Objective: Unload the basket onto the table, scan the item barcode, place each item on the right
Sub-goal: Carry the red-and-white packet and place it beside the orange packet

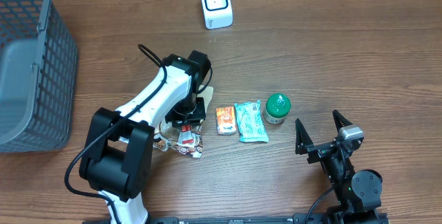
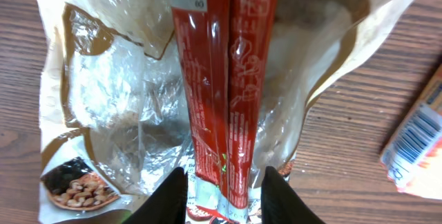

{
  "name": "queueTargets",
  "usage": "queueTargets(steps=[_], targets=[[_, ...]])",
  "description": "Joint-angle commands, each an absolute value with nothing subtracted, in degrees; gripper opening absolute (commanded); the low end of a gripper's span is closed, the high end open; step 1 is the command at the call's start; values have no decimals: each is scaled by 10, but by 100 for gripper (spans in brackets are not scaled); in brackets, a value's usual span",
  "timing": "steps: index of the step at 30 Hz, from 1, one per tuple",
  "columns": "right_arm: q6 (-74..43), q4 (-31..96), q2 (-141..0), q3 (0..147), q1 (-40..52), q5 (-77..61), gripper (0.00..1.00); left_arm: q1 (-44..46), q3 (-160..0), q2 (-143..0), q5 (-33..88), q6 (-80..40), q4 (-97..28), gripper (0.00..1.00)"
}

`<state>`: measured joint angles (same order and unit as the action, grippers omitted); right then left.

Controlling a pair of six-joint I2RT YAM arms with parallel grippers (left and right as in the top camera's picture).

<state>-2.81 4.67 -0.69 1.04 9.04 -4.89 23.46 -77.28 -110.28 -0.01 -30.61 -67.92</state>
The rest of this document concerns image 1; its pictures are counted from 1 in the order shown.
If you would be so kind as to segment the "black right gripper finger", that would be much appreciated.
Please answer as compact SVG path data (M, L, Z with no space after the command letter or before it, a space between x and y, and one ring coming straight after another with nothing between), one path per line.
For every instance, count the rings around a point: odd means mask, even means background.
M348 130L352 128L352 123L336 109L333 110L332 115L338 136L348 136Z
M308 149L313 147L313 141L309 137L303 123L298 118L296 125L296 154L303 155L308 153Z

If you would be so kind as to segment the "red white snack bar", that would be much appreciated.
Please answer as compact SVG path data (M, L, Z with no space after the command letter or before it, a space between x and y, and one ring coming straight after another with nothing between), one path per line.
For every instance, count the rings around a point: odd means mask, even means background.
M177 143L183 147L194 147L195 146L195 135L192 132L191 125L182 125L181 126L181 132L179 134Z

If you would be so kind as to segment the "brown snack bag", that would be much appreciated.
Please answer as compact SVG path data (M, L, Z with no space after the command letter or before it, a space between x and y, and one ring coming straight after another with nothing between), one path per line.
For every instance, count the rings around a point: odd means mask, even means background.
M195 135L194 147L183 147L178 142L178 137L181 132L181 127L172 127L172 124L166 123L165 120L160 122L160 125L155 129L153 147L161 151L174 150L180 154L190 156L192 158L201 158L203 153L202 141L202 126L204 121L196 127L192 127L192 132Z

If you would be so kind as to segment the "orange snack packet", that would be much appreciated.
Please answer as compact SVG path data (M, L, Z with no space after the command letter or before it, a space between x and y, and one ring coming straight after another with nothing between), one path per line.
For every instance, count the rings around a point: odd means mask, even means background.
M232 106L227 106L223 108L217 108L215 111L218 134L235 134L238 128L236 125L236 115L234 108Z

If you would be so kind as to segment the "green lid jar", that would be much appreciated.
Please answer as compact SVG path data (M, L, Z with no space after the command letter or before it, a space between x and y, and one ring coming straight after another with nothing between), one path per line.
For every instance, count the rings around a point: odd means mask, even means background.
M282 93L275 93L268 98L263 115L270 124L279 124L286 118L290 109L290 99Z

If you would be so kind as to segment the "teal snack packet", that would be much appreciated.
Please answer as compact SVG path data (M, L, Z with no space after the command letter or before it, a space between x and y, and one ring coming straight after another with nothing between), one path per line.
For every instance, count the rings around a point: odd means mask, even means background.
M269 137L260 114L260 100L242 104L235 103L234 108L236 110L238 131L240 132L239 141L267 143Z

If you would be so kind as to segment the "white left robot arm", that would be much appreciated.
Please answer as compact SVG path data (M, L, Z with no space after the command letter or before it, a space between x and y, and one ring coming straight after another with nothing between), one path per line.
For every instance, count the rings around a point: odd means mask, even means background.
M155 79L134 99L112 111L100 108L90 122L84 150L77 156L79 175L105 200L108 223L146 223L141 192L151 168L152 150L161 122L196 127L206 118L204 78L212 73L204 53L160 59L145 46L144 54L160 67Z

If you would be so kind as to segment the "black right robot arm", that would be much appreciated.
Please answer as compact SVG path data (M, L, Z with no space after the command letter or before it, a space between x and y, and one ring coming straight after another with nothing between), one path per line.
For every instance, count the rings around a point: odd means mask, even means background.
M365 134L356 124L332 112L337 136L332 141L315 145L303 123L297 119L296 153L307 154L307 162L319 162L331 187L309 208L306 214L294 214L294 223L388 223L379 214L382 176L372 169L355 171L350 161L362 145Z

